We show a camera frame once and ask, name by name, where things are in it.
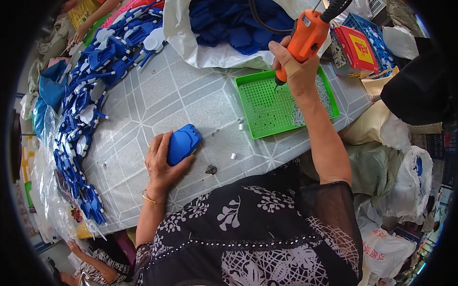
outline yellow shirt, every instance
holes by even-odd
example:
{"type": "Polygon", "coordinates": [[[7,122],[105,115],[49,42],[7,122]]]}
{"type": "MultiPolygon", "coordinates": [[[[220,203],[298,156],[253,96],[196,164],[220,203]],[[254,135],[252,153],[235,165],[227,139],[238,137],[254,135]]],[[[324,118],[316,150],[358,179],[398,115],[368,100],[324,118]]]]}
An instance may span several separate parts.
{"type": "Polygon", "coordinates": [[[101,5],[97,0],[79,0],[76,7],[68,12],[73,27],[78,29],[101,5]]]}

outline woman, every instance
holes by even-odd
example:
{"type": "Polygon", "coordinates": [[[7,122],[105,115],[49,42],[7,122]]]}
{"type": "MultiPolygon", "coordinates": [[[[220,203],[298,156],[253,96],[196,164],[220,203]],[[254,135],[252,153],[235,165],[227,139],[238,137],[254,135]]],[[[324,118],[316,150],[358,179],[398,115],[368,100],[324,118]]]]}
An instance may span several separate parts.
{"type": "Polygon", "coordinates": [[[77,286],[81,273],[85,272],[95,282],[101,285],[118,285],[122,281],[131,281],[129,260],[116,245],[112,237],[107,236],[108,241],[96,238],[88,241],[95,249],[92,256],[85,254],[78,244],[73,241],[67,242],[70,250],[83,261],[74,275],[65,272],[59,273],[59,279],[63,285],[77,286]]]}
{"type": "Polygon", "coordinates": [[[136,285],[357,285],[362,241],[344,146],[315,86],[318,57],[300,64],[270,42],[288,74],[310,135],[320,185],[299,189],[299,160],[243,178],[196,198],[164,218],[167,192],[194,156],[166,163],[171,132],[156,136],[146,155],[150,181],[139,216],[136,285]]]}

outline hand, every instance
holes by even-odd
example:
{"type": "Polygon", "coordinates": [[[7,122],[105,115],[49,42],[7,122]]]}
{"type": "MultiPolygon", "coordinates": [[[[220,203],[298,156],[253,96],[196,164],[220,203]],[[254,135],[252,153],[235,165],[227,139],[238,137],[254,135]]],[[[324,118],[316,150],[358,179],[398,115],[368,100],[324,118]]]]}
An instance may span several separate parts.
{"type": "Polygon", "coordinates": [[[269,43],[269,50],[275,56],[272,68],[279,70],[280,65],[285,68],[288,76],[289,90],[294,98],[316,94],[309,92],[309,90],[316,89],[315,77],[318,65],[320,64],[320,58],[315,56],[307,59],[302,64],[298,63],[286,49],[290,41],[291,36],[287,36],[283,38],[280,44],[274,41],[269,43]]]}
{"type": "Polygon", "coordinates": [[[190,155],[175,166],[169,166],[167,164],[167,151],[171,136],[172,131],[154,137],[145,158],[146,169],[149,173],[147,195],[148,198],[159,202],[165,200],[165,195],[170,187],[187,171],[195,157],[195,155],[190,155]]]}
{"type": "Polygon", "coordinates": [[[90,26],[86,24],[86,22],[84,22],[83,24],[81,24],[81,26],[78,28],[78,30],[76,30],[76,33],[75,35],[73,35],[69,40],[68,40],[68,45],[70,45],[70,43],[75,40],[75,45],[80,43],[84,37],[86,36],[87,32],[89,31],[89,28],[90,26]]]}
{"type": "Polygon", "coordinates": [[[78,246],[78,244],[76,244],[76,242],[69,240],[69,241],[67,242],[67,245],[68,245],[68,247],[70,248],[70,250],[71,250],[76,256],[79,257],[81,254],[83,254],[83,252],[81,251],[81,249],[80,249],[80,247],[78,246]]]}

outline black sheer sleeve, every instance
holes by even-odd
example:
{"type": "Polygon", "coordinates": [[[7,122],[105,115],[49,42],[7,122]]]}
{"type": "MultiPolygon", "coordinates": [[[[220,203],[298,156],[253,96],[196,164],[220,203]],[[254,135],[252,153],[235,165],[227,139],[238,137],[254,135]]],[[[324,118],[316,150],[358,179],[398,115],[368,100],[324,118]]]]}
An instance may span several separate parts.
{"type": "Polygon", "coordinates": [[[356,271],[362,272],[362,239],[353,208],[353,193],[346,182],[301,189],[296,205],[310,226],[327,237],[356,271]]]}

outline blue plastic casing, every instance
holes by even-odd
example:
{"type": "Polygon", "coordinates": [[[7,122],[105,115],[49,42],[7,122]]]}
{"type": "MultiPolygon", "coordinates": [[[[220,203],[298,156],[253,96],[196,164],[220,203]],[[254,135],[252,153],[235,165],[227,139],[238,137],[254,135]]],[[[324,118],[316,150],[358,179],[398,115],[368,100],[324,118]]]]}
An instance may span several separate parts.
{"type": "Polygon", "coordinates": [[[167,164],[175,166],[191,153],[202,142],[202,135],[192,124],[187,124],[175,131],[170,138],[167,164]]]}

